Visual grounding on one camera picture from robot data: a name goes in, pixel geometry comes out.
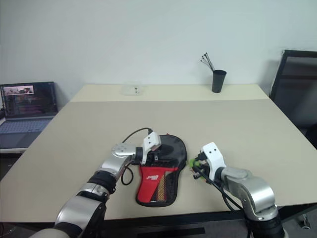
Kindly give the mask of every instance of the laptop keyboard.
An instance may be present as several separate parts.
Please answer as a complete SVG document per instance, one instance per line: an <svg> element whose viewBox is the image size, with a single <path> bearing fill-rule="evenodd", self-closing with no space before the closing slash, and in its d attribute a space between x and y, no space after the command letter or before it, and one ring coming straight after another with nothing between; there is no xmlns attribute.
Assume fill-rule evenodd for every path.
<svg viewBox="0 0 317 238"><path fill-rule="evenodd" d="M5 121L0 126L0 134L41 132L51 120Z"/></svg>

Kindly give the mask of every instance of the floor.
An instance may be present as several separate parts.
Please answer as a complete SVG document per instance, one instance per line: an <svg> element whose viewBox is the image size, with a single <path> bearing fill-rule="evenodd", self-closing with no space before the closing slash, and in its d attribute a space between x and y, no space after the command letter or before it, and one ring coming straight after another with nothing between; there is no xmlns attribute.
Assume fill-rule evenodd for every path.
<svg viewBox="0 0 317 238"><path fill-rule="evenodd" d="M8 158L1 156L0 158L0 178L10 170L12 165L16 162L16 158ZM311 211L307 214L311 229L302 229L298 224L299 221L291 220L283 224L285 230L288 232L290 238L317 238L317 210ZM4 238L28 238L34 231L16 227L12 224L3 224L3 237ZM247 231L243 221L220 221L220 222L206 222L200 224L192 224L186 226L179 226L177 229L192 229L200 228L205 231L205 234L195 236L177 236L178 238L246 238ZM112 231L108 234L108 238L141 238L147 237L149 232L155 232L161 228L142 228L142 229L120 229L118 231Z"/></svg>

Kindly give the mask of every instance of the black cable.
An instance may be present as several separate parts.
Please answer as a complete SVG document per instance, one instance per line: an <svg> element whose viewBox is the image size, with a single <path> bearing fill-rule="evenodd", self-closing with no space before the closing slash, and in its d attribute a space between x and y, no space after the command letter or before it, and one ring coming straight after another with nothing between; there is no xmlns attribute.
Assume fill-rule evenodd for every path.
<svg viewBox="0 0 317 238"><path fill-rule="evenodd" d="M151 134L151 133L153 132L153 130L152 130L151 128L149 128L149 127L140 128L140 129L138 129L138 130L132 132L130 135L128 135L128 136L122 141L122 143L126 142L126 141L127 141L132 135L134 135L135 133L137 133L137 132L139 132L139 131L141 131L141 130L146 130L146 129L148 130L148 134ZM132 183L133 178L134 178L134 175L133 175L132 170L128 167L130 164L131 164L131 162L125 167L125 169L124 169L124 171L123 171L123 174L121 175L121 183L122 183L123 185L125 185L125 186L129 185L130 183ZM125 183L125 182L123 181L123 176L124 176L124 173L125 173L126 170L130 171L130 173L131 173L131 180L130 180L129 182L127 182L127 183Z"/></svg>
<svg viewBox="0 0 317 238"><path fill-rule="evenodd" d="M248 228L248 234L247 234L247 238L250 238L251 237L251 229Z"/></svg>
<svg viewBox="0 0 317 238"><path fill-rule="evenodd" d="M233 205L243 211L243 208L238 203L236 203L228 194L222 191L221 188L214 181L212 181L207 175L205 175L203 172L200 171L200 169L198 169L198 167L196 166L196 161L198 161L198 157L194 159L194 170L197 171L204 179L206 179L207 183L212 184L219 192L221 192L230 202L232 202Z"/></svg>
<svg viewBox="0 0 317 238"><path fill-rule="evenodd" d="M221 194L222 195L222 199L224 201L224 203L227 205L227 207L230 209L230 211L234 212L235 209L230 205L230 203L228 202L227 198L223 195L223 193Z"/></svg>
<svg viewBox="0 0 317 238"><path fill-rule="evenodd" d="M127 139L129 139L129 138L130 138L132 135L134 135L135 133L137 133L137 132L139 132L139 131L141 131L141 130L145 130L145 129L147 129L147 130L149 131L149 134L151 134L151 133L153 132L153 130L152 130L151 128L148 128L148 127L144 127L144 128L138 129L138 130L132 132L130 135L128 135L128 136L123 140L122 143L126 142Z"/></svg>
<svg viewBox="0 0 317 238"><path fill-rule="evenodd" d="M101 235L101 230L98 231L98 238L102 238L103 236Z"/></svg>
<svg viewBox="0 0 317 238"><path fill-rule="evenodd" d="M133 177L134 177L132 170L128 167L130 164L131 164L131 162L125 167L125 170L123 171L123 174L121 175L121 183L122 183L123 185L125 185L125 186L129 185L130 183L132 183L132 180L133 180ZM127 183L125 183L125 182L123 181L123 176L124 176L124 173L125 173L126 170L130 171L130 173L131 173L131 179L130 179L130 181L127 182Z"/></svg>
<svg viewBox="0 0 317 238"><path fill-rule="evenodd" d="M1 222L1 238L3 237L3 234L4 234L4 225L3 225L3 222Z"/></svg>

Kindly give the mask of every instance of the black office chair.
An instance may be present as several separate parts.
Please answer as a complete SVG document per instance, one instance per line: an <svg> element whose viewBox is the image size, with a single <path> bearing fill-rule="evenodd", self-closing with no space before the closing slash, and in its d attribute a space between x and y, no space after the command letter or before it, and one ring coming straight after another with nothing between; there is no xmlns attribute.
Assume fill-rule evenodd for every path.
<svg viewBox="0 0 317 238"><path fill-rule="evenodd" d="M317 123L307 130L305 136L307 140L309 140L310 143L317 149Z"/></svg>

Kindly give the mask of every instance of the white wall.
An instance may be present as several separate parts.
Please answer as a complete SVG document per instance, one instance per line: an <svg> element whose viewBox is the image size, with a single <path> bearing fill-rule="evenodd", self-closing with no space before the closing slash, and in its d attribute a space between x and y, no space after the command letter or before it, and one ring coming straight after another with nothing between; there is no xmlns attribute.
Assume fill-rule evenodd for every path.
<svg viewBox="0 0 317 238"><path fill-rule="evenodd" d="M203 84L266 91L283 49L317 50L316 0L0 0L0 82Z"/></svg>

